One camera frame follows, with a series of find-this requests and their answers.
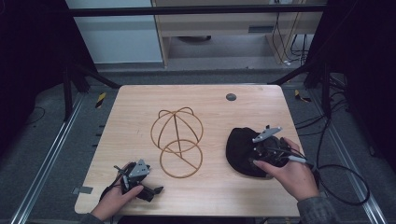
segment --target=black pole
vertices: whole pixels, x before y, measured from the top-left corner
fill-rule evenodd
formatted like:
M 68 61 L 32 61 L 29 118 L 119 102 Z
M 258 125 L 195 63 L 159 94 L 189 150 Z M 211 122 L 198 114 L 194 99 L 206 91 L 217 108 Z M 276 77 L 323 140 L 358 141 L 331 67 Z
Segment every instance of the black pole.
M 143 16 L 180 14 L 268 13 L 268 12 L 319 12 L 328 9 L 326 4 L 307 5 L 241 5 L 200 7 L 121 7 L 79 8 L 50 10 L 48 13 L 72 17 Z

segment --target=small round object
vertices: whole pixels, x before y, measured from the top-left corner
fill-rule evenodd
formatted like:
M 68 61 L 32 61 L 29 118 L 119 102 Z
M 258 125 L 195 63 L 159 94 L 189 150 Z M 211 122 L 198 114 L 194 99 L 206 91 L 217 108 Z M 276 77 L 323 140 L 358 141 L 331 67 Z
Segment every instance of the small round object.
M 234 100 L 236 100 L 236 95 L 233 94 L 233 93 L 228 93 L 228 94 L 225 96 L 225 98 L 226 98 L 228 101 L 234 101 Z

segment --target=aluminum rail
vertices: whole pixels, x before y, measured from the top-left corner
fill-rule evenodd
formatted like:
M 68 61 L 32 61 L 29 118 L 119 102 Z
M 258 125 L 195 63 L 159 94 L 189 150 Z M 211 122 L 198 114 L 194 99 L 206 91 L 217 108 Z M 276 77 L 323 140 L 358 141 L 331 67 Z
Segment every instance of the aluminum rail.
M 76 120 L 78 111 L 81 109 L 81 104 L 84 99 L 85 94 L 79 93 L 77 95 L 76 102 L 74 104 L 74 111 L 69 118 L 69 120 L 65 121 L 61 127 L 61 130 L 58 132 L 49 152 L 47 154 L 46 159 L 44 159 L 40 170 L 35 176 L 35 180 L 33 181 L 31 187 L 23 198 L 19 208 L 15 212 L 14 216 L 10 220 L 11 224 L 22 224 L 25 223 L 27 218 L 29 217 L 34 205 L 37 200 L 41 190 L 43 189 L 47 178 L 52 170 L 53 165 L 56 162 L 56 159 L 64 145 L 64 141 L 66 140 L 67 135 L 69 134 L 71 127 L 73 126 L 74 121 Z

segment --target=wooden table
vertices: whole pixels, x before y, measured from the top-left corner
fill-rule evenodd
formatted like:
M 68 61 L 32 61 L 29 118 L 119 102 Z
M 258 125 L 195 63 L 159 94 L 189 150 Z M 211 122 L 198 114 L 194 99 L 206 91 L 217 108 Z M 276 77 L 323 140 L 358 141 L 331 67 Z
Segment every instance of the wooden table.
M 236 100 L 226 95 L 233 93 Z M 160 165 L 161 150 L 153 143 L 163 125 L 162 110 L 177 111 L 189 107 L 184 119 L 201 134 L 198 147 L 202 150 L 202 165 L 190 177 L 174 178 Z M 275 179 L 262 179 L 237 173 L 227 162 L 225 148 L 235 127 L 249 127 L 260 133 L 266 125 L 282 127 L 276 136 L 285 136 L 300 144 L 283 92 L 271 85 L 168 85 L 123 86 L 111 110 L 99 146 L 84 181 L 92 187 L 91 194 L 80 193 L 76 212 L 91 212 L 100 194 L 115 178 L 114 165 L 122 167 L 129 161 L 143 159 L 151 166 L 143 183 L 163 192 L 148 203 L 136 199 L 125 206 L 121 215 L 165 216 L 226 216 L 226 217 L 297 217 L 296 200 Z M 176 138 L 176 126 L 170 119 L 163 131 L 160 145 Z M 195 142 L 191 130 L 177 121 L 179 138 Z M 174 175 L 191 171 L 179 157 L 164 153 L 163 165 Z M 193 148 L 182 154 L 193 164 L 200 160 L 200 150 Z

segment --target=white cabinet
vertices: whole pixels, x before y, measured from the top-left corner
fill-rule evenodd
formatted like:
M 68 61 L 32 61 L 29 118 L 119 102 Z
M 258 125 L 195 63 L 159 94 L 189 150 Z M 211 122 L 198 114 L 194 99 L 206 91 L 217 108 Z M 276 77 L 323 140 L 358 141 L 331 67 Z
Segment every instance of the white cabinet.
M 69 8 L 151 7 L 150 0 L 66 0 Z M 153 16 L 75 17 L 95 64 L 162 63 Z

